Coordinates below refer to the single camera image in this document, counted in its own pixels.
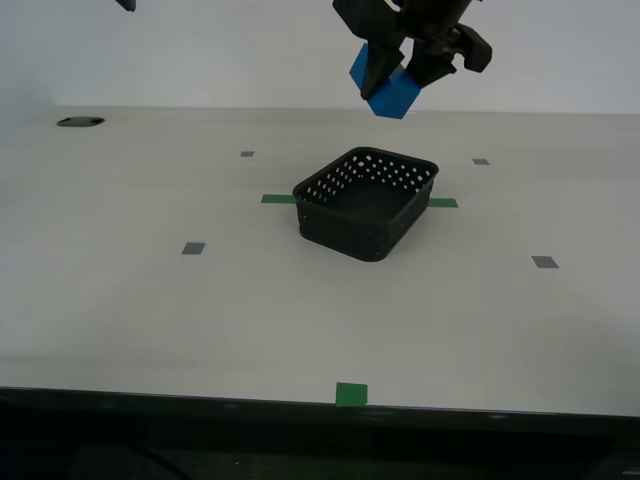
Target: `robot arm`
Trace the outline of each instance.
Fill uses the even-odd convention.
[[[134,12],[136,0],[116,0]],[[402,118],[420,89],[455,73],[461,54],[467,70],[482,72],[492,49],[475,30],[459,23],[473,0],[333,0],[354,35],[367,41],[351,75],[376,115]],[[413,40],[406,70],[400,45]]]

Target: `gray square marker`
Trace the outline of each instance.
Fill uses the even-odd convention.
[[[538,268],[560,268],[551,257],[531,257]]]
[[[204,250],[204,243],[187,242],[182,251],[183,255],[200,255]]]

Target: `blue cube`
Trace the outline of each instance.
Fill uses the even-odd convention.
[[[364,44],[356,61],[351,67],[351,78],[362,90],[364,76],[367,70],[367,55],[369,47]],[[413,102],[420,95],[420,87],[401,65],[395,69],[389,79],[368,100],[373,113],[379,117],[402,119],[407,114]]]

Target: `white wall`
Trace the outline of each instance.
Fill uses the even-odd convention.
[[[0,133],[37,115],[48,105],[38,72],[29,64],[33,36],[31,14],[21,13],[21,2],[0,3]],[[20,24],[14,23],[20,17]],[[32,35],[24,35],[25,30]]]
[[[21,51],[61,105],[364,108],[361,42],[331,0],[29,0]],[[488,71],[426,90],[421,109],[640,112],[640,2],[489,0],[465,21]]]

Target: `table surface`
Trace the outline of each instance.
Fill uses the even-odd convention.
[[[55,125],[73,114],[107,121]],[[52,110],[0,143],[0,385],[333,403],[349,382],[371,405],[640,416],[638,132],[631,116]],[[361,145],[435,162],[433,196],[459,203],[373,264],[261,203]]]

